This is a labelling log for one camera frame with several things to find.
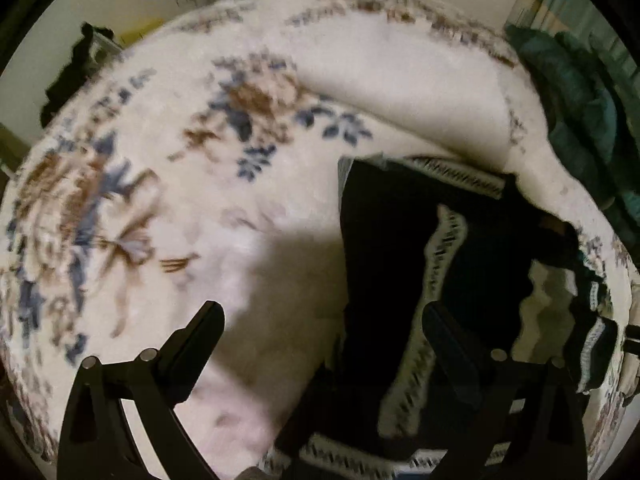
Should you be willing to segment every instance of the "teal fabric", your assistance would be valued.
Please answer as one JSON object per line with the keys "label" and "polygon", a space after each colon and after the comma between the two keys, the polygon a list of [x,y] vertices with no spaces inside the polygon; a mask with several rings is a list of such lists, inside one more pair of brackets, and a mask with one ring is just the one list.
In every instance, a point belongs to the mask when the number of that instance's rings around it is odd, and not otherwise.
{"label": "teal fabric", "polygon": [[506,27],[529,68],[556,155],[640,264],[640,99],[597,40]]}

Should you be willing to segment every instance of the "floral blanket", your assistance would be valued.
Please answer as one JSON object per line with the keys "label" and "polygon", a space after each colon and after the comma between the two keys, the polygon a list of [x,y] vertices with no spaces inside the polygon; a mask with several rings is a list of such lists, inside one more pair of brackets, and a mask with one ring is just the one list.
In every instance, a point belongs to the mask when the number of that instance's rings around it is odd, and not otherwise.
{"label": "floral blanket", "polygon": [[[500,35],[431,0],[222,0],[102,70],[6,190],[0,356],[43,470],[83,357],[158,348],[205,300],[226,331],[177,414],[221,478],[257,463],[340,330],[337,162],[380,152],[515,173],[577,228],[609,290],[597,308],[626,325],[635,269]],[[592,474],[622,416],[621,368],[616,351],[591,392]]]}

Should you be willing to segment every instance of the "pile of clothes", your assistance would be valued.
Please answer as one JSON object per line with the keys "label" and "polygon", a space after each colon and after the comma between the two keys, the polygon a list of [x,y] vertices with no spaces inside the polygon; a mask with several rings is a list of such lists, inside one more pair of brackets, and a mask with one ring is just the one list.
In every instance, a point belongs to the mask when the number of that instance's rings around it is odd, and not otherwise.
{"label": "pile of clothes", "polygon": [[632,260],[640,264],[640,98],[595,37],[590,49],[568,32],[506,27],[534,80],[548,138],[587,189]]}
{"label": "pile of clothes", "polygon": [[[618,334],[596,310],[606,286],[584,266],[572,225],[531,205],[513,175],[383,155],[343,158],[338,174],[345,333],[262,460],[265,473],[434,471],[478,410],[456,397],[424,335],[433,301],[484,348],[523,362],[562,358],[578,393],[602,384]],[[518,402],[490,470],[506,455]]]}

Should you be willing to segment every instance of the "metal screw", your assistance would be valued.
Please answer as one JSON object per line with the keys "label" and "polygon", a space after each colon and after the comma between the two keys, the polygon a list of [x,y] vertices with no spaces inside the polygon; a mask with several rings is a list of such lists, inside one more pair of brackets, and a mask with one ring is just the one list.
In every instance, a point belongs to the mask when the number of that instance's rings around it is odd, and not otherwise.
{"label": "metal screw", "polygon": [[146,348],[145,350],[140,352],[140,355],[138,357],[140,357],[141,361],[148,363],[149,361],[153,361],[157,355],[158,350],[156,350],[155,348]]}
{"label": "metal screw", "polygon": [[502,348],[494,348],[491,350],[491,359],[498,362],[503,362],[507,360],[507,352],[505,352]]}
{"label": "metal screw", "polygon": [[82,362],[80,364],[82,368],[85,368],[86,370],[88,370],[89,368],[94,366],[97,362],[98,362],[98,359],[90,355],[89,357],[85,357],[84,359],[82,359]]}
{"label": "metal screw", "polygon": [[564,359],[562,359],[560,356],[552,357],[551,364],[556,368],[564,368]]}

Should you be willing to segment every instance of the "white trim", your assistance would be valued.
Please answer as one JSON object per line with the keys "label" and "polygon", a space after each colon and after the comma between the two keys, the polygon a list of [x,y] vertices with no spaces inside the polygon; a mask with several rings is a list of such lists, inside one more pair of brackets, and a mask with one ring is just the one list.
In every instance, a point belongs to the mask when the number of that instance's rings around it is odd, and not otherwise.
{"label": "white trim", "polygon": [[419,170],[431,178],[445,184],[499,200],[504,189],[504,179],[485,171],[476,170],[461,162],[443,158],[420,160],[415,158],[396,159],[395,162]]}
{"label": "white trim", "polygon": [[275,445],[258,462],[258,468],[276,478],[280,478],[284,470],[291,464],[289,455],[281,452]]}
{"label": "white trim", "polygon": [[584,345],[580,352],[580,383],[578,384],[578,393],[581,393],[586,389],[587,383],[589,382],[589,379],[591,379],[591,353],[593,352],[593,347],[598,342],[598,339],[600,339],[605,328],[606,325],[604,324],[604,321],[599,317],[596,319],[596,322],[593,324],[584,340]]}
{"label": "white trim", "polygon": [[349,156],[342,156],[338,160],[338,211],[342,209],[342,193],[353,166],[353,161],[354,159]]}
{"label": "white trim", "polygon": [[440,299],[444,277],[467,231],[465,218],[444,204],[438,204],[438,219],[424,248],[422,297],[415,309],[409,339],[396,378],[380,402],[378,434],[384,438],[416,435],[420,411],[427,402],[435,354],[422,332],[422,311],[425,305]]}
{"label": "white trim", "polygon": [[[486,465],[501,463],[509,445],[510,442],[496,444]],[[300,460],[349,480],[394,480],[399,474],[430,474],[446,453],[446,449],[419,449],[407,462],[397,462],[315,433],[300,450]]]}
{"label": "white trim", "polygon": [[591,290],[589,291],[589,308],[595,312],[598,309],[598,282],[591,282]]}

